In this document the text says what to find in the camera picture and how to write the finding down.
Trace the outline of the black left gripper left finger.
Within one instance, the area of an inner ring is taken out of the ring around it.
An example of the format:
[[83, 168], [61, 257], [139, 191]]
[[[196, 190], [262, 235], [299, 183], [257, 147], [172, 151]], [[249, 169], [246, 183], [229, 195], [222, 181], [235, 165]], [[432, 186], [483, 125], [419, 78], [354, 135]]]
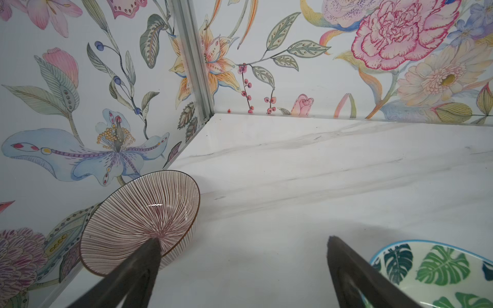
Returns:
[[158, 239], [149, 239], [69, 307], [147, 307], [160, 260]]

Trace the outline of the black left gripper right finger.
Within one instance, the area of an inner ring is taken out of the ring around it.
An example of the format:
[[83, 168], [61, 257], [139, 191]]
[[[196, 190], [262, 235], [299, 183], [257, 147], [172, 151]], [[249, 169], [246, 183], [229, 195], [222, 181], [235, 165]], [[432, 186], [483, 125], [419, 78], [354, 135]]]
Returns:
[[365, 307], [365, 299], [373, 307], [420, 307], [339, 237], [328, 239], [327, 265], [340, 307]]

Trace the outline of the green leaf pattern bowl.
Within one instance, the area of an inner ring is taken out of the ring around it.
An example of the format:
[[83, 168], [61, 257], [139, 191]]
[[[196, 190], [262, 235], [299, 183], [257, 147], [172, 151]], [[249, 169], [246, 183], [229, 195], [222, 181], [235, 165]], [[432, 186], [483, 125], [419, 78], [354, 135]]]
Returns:
[[421, 307], [492, 307], [492, 261], [456, 246], [399, 241], [370, 264]]

